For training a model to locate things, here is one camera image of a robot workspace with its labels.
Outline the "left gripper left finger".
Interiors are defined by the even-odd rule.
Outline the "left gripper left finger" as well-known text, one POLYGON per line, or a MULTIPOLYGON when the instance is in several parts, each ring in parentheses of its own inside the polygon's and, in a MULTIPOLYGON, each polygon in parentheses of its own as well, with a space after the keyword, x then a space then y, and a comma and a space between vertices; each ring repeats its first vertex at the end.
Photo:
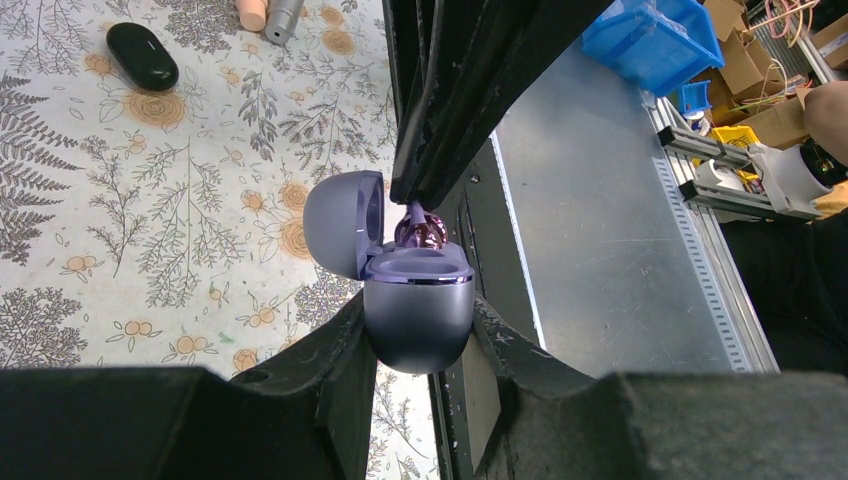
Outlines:
POLYGON ((376 359, 363 298, 231 380, 200 367, 10 370, 5 479, 361 479, 376 359))

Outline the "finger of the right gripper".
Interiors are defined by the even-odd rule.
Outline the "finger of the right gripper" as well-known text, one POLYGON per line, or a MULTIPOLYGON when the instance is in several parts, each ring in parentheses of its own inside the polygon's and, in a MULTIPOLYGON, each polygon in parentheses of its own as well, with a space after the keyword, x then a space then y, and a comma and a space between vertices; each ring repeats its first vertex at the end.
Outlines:
POLYGON ((448 3, 385 1, 383 7, 397 119, 390 199, 436 206, 440 200, 430 179, 436 167, 430 121, 448 3))
MULTIPOLYGON (((446 1, 432 103, 440 203, 508 108, 608 7, 606 1, 446 1)), ((434 209, 436 206, 423 206, 434 209)))

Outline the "lavender earbud charging case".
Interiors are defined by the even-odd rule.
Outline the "lavender earbud charging case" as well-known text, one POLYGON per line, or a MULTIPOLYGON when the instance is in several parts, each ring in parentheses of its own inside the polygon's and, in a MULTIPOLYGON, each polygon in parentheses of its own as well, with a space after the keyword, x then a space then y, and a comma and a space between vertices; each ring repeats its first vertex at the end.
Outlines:
POLYGON ((304 239, 325 270, 363 284, 365 332, 376 357, 408 374, 454 364, 472 330, 475 271, 464 250, 404 248, 385 239, 377 171, 333 175, 308 194, 304 239))

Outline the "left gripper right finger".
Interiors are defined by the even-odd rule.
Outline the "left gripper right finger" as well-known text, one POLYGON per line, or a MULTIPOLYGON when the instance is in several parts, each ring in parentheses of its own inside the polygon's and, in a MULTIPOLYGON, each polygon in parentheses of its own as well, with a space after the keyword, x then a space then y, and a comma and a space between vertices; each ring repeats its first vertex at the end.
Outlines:
POLYGON ((591 378, 482 298, 474 333, 498 390, 480 479, 843 479, 847 381, 818 373, 591 378))

